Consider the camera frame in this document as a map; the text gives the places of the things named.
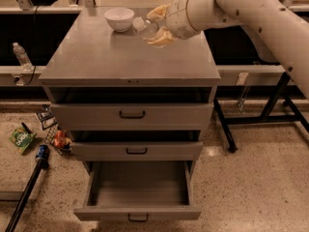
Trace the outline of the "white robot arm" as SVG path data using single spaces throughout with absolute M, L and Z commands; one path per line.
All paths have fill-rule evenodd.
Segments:
M 279 0 L 174 0 L 147 14 L 165 23 L 148 43 L 166 45 L 211 28 L 249 27 L 309 99 L 309 23 Z

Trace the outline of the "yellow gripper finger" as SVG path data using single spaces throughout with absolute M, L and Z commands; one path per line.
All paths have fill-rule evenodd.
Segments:
M 155 35 L 147 40 L 147 43 L 152 46 L 166 46 L 167 44 L 173 43 L 177 38 L 170 32 L 166 26 L 162 26 L 155 33 Z
M 153 22 L 162 21 L 166 18 L 166 14 L 168 12 L 169 7 L 170 7 L 169 4 L 160 5 L 152 9 L 150 12 L 148 12 L 146 15 L 146 18 L 149 21 L 153 21 Z

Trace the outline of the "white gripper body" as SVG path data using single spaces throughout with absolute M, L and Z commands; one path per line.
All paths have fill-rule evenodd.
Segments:
M 189 0 L 174 0 L 167 9 L 165 22 L 168 30 L 178 39 L 187 40 L 198 34 L 187 14 Z

